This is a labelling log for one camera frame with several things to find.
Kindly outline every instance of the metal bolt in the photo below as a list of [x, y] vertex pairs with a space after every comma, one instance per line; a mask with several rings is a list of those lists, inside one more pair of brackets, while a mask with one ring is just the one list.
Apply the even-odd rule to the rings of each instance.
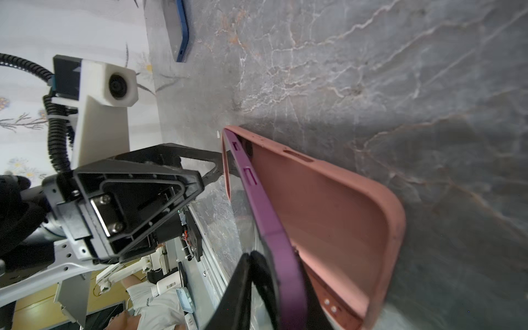
[[108, 231], [110, 231], [112, 234], [117, 234], [123, 230], [123, 224], [121, 222], [115, 222], [108, 226]]
[[110, 203], [111, 200], [112, 198], [109, 195], [101, 195], [96, 201], [100, 205], [106, 205]]

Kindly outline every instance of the camera lens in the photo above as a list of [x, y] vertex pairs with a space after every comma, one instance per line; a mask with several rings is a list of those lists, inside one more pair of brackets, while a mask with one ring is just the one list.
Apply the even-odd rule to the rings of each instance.
[[110, 88], [110, 94], [112, 94], [116, 100], [122, 99], [127, 94], [127, 82], [125, 81], [125, 78], [117, 74], [113, 74], [110, 77], [108, 87]]

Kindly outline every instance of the purple phone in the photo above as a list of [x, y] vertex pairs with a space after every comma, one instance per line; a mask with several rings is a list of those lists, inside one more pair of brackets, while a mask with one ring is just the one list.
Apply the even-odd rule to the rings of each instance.
[[225, 187], [235, 218], [256, 224], [252, 249], [266, 257], [272, 273], [279, 328], [305, 329], [306, 290], [294, 249], [240, 140], [228, 129], [222, 134], [222, 155]]

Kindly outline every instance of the white wall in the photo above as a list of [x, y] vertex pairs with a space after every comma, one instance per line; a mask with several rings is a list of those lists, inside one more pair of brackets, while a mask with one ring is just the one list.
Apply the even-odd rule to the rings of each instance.
[[[53, 56], [69, 55], [125, 66], [154, 91], [143, 0], [2, 0], [0, 53], [33, 61], [53, 72]], [[48, 127], [42, 96], [49, 87], [32, 75], [0, 67], [0, 173], [12, 171], [33, 185], [54, 174], [47, 150]], [[7, 123], [15, 123], [12, 129]], [[35, 129], [27, 124], [40, 123]], [[129, 109], [132, 150], [162, 142], [155, 96], [139, 90]]]

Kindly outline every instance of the gray table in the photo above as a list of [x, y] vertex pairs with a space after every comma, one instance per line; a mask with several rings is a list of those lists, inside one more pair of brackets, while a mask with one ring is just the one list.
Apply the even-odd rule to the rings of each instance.
[[[145, 8], [165, 142], [219, 150], [241, 125], [391, 189], [408, 227], [376, 329], [526, 326], [526, 1], [185, 5], [185, 63]], [[231, 269], [222, 189], [194, 206]]]

